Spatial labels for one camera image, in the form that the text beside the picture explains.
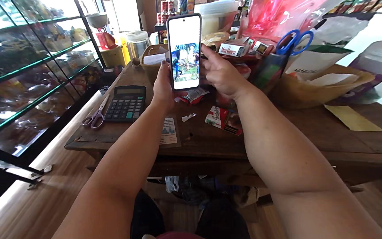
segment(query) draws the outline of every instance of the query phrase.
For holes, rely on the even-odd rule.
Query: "glass display case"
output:
[[[0,0],[1,169],[27,168],[96,91],[104,63],[86,3]]]

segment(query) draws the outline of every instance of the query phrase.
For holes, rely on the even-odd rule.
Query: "phone case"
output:
[[[179,16],[169,17],[167,19],[166,29],[167,29],[167,40],[168,40],[168,47],[169,47],[169,64],[170,64],[171,69],[173,69],[174,66],[172,64],[172,51],[171,51],[171,48],[170,48],[169,21],[172,20],[172,19],[186,18],[186,17],[192,17],[192,16],[199,16],[199,18],[200,18],[200,40],[199,40],[199,45],[201,46],[201,15],[200,15],[200,13],[192,13],[192,14],[187,14],[187,15],[179,15]],[[199,47],[199,56],[201,57],[201,47]],[[200,68],[200,66],[201,66],[201,61],[199,60],[198,61],[198,67]],[[199,79],[198,86],[191,87],[191,88],[184,88],[184,89],[175,89],[174,88],[173,74],[171,73],[170,74],[170,78],[171,78],[171,85],[172,85],[173,91],[188,91],[188,90],[199,88],[200,87],[200,79],[201,79],[200,75],[201,75],[201,71],[199,71],[199,75],[198,75],[198,79]]]

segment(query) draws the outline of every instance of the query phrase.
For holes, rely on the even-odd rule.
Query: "video on screen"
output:
[[[172,47],[172,75],[174,82],[199,79],[199,43],[181,44]]]

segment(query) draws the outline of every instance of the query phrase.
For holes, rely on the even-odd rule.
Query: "yellow paper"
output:
[[[324,106],[352,131],[382,131],[349,106]]]

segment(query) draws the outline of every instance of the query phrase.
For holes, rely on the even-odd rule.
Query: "purple scissors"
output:
[[[109,96],[107,96],[103,100],[103,103],[101,103],[100,107],[95,111],[95,113],[92,116],[88,116],[84,120],[82,120],[83,126],[89,126],[92,129],[97,129],[103,125],[104,116],[103,114],[101,114],[101,112],[103,111],[104,106],[106,105],[108,99],[109,99]],[[101,123],[99,125],[96,125],[99,119],[101,119]]]

